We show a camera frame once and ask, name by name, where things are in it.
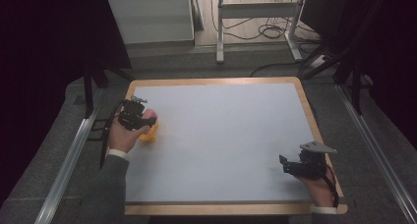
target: hand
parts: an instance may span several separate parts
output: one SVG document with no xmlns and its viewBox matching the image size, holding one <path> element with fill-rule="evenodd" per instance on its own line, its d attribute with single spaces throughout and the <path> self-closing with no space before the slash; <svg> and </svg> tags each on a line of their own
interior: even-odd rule
<svg viewBox="0 0 417 224">
<path fill-rule="evenodd" d="M 157 118 L 157 115 L 152 109 L 147 109 L 142 118 Z M 127 153 L 135 146 L 138 137 L 142 134 L 149 133 L 149 131 L 149 126 L 141 127 L 135 131 L 129 131 L 119 123 L 118 117 L 116 116 L 111 124 L 108 146 L 110 149 L 117 149 Z"/>
<path fill-rule="evenodd" d="M 332 174 L 334 174 L 333 169 L 328 167 L 326 176 L 334 184 Z M 310 193 L 310 196 L 313 199 L 313 203 L 315 204 L 315 206 L 333 207 L 332 194 L 325 180 L 319 179 L 315 181 L 303 177 L 294 177 L 300 180 L 304 184 L 304 186 L 306 186 L 307 190 Z"/>
</svg>

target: yellow object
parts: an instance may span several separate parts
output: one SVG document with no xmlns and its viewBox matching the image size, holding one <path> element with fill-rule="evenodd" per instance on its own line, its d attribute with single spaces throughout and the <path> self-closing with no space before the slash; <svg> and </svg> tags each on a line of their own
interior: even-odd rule
<svg viewBox="0 0 417 224">
<path fill-rule="evenodd" d="M 148 134 L 142 134 L 139 136 L 139 140 L 144 141 L 144 142 L 154 142 L 156 140 L 156 130 L 157 130 L 158 124 L 157 124 L 157 120 L 155 122 L 155 124 L 150 128 L 150 131 Z"/>
</svg>

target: table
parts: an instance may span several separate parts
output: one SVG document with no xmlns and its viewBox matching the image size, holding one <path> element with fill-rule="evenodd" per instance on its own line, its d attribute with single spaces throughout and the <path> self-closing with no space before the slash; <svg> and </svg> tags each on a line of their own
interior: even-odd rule
<svg viewBox="0 0 417 224">
<path fill-rule="evenodd" d="M 193 80 L 150 80 L 131 83 L 126 98 L 130 98 L 137 86 L 213 85 L 213 84 L 293 84 L 311 129 L 314 140 L 323 142 L 304 90 L 296 78 L 258 79 L 193 79 Z M 337 183 L 340 199 L 342 190 Z M 168 203 L 168 204 L 127 204 L 127 215 L 295 215 L 309 214 L 310 202 L 265 202 L 265 203 Z M 338 213 L 345 213 L 347 205 L 341 203 Z"/>
</svg>

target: wooden frame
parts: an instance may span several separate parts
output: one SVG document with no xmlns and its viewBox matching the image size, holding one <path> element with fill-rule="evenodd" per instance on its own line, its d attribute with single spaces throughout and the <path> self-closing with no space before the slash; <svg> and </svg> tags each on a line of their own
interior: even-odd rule
<svg viewBox="0 0 417 224">
<path fill-rule="evenodd" d="M 242 79 L 184 79 L 184 80 L 144 80 L 133 81 L 128 89 L 126 98 L 130 99 L 137 86 L 168 86 L 168 85 L 201 85 L 201 84 L 294 84 L 301 104 L 310 125 L 314 140 L 323 142 L 310 109 L 309 102 L 300 81 L 294 77 L 283 78 L 242 78 Z M 340 199 L 343 192 L 339 183 L 336 183 Z M 126 215 L 297 215 L 310 214 L 309 202 L 280 202 L 256 204 L 129 204 L 125 207 Z M 340 204 L 338 214 L 346 213 L 347 204 Z"/>
</svg>

